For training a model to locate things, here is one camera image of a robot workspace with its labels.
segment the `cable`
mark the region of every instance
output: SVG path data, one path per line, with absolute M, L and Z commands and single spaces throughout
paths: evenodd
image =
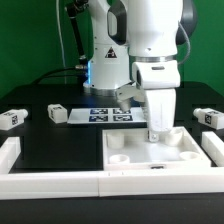
M 185 31 L 182 24 L 180 22 L 178 22 L 178 25 L 179 25 L 181 31 L 183 32 L 184 38 L 185 38 L 186 43 L 187 43 L 187 53 L 186 53 L 184 59 L 182 61 L 178 62 L 178 65 L 181 65 L 181 64 L 184 64 L 185 61 L 187 61 L 187 59 L 189 58 L 189 56 L 191 54 L 191 43 L 190 43 L 189 37 L 187 35 L 187 32 Z
M 58 34 L 59 34 L 59 40 L 61 45 L 61 54 L 62 54 L 62 63 L 63 67 L 66 68 L 65 63 L 65 50 L 64 50 L 64 42 L 62 38 L 62 32 L 61 32 L 61 19 L 60 19 L 60 0 L 56 0 L 56 16 L 57 16 L 57 27 L 58 27 Z
M 64 71 L 77 71 L 76 67 L 68 67 L 68 68 L 61 68 L 61 69 L 55 69 L 55 70 L 52 70 L 52 71 L 49 71 L 45 74 L 43 74 L 41 77 L 39 77 L 38 79 L 34 80 L 31 84 L 33 85 L 36 85 L 38 84 L 42 79 L 45 79 L 46 77 L 50 76 L 51 74 L 55 74 L 55 73 L 58 73 L 58 72 L 64 72 Z

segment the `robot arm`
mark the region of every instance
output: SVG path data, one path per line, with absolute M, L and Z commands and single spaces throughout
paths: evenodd
M 189 35 L 193 32 L 194 14 L 192 0 L 120 0 L 108 12 L 109 35 L 115 41 L 122 40 L 117 43 L 128 43 L 129 54 L 135 57 L 132 79 L 136 87 L 119 89 L 118 101 L 128 109 L 128 97 L 142 96 L 152 142 L 158 141 L 159 133 L 173 127 L 174 88 L 180 85 L 176 37 L 181 22 L 188 25 Z M 127 24 L 120 27 L 117 15 L 126 17 Z

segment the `small white block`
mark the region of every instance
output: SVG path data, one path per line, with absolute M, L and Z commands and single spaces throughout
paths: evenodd
M 48 105 L 48 116 L 56 124 L 64 123 L 68 121 L 68 112 L 60 104 L 51 104 Z
M 0 148 L 0 174 L 8 174 L 21 152 L 19 137 L 10 137 Z
M 201 146 L 219 167 L 224 167 L 224 142 L 212 131 L 202 133 Z

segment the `circular hole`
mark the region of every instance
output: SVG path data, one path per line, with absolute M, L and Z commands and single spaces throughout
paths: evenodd
M 201 155 L 196 152 L 182 152 L 182 153 L 180 153 L 180 158 L 185 161 L 200 160 Z
M 126 155 L 122 155 L 122 154 L 119 154 L 119 155 L 114 155 L 114 156 L 111 156 L 109 158 L 109 162 L 111 164 L 125 164 L 125 163 L 130 163 L 130 158 Z

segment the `white tray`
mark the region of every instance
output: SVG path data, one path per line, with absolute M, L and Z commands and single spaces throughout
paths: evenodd
M 104 170 L 210 167 L 211 161 L 184 127 L 150 143 L 147 129 L 103 131 Z

